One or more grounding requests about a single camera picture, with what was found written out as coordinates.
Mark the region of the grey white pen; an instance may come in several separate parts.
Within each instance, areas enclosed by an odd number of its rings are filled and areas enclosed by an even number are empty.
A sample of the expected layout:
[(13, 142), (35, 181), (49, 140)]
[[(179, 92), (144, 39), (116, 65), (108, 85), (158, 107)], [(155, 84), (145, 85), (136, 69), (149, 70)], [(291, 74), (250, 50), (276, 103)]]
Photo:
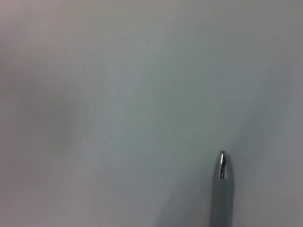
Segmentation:
[(209, 227), (232, 227), (234, 174), (229, 154), (218, 155), (212, 179)]

